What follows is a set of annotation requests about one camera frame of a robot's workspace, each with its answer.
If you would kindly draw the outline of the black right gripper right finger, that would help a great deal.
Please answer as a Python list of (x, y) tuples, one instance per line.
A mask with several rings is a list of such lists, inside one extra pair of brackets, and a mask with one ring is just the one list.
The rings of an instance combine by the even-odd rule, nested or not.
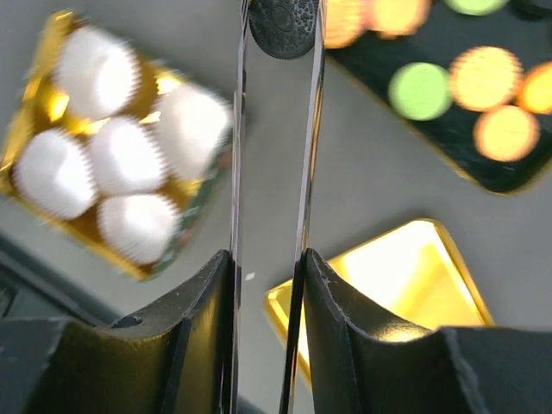
[(318, 252), (305, 265), (316, 412), (550, 412), (549, 332), (425, 329), (357, 291)]

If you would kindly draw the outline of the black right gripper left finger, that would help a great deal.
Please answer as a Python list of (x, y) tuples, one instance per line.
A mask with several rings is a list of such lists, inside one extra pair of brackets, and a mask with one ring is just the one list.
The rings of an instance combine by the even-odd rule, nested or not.
[(229, 253), (108, 328), (1, 322), (4, 413), (216, 413), (230, 347)]

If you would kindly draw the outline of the black sandwich cookie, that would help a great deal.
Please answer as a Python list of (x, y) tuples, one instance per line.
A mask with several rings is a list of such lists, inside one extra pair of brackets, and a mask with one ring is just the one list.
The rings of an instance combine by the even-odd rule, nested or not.
[(253, 0), (250, 32), (259, 48), (279, 60), (294, 60), (315, 44), (318, 2), (312, 0)]

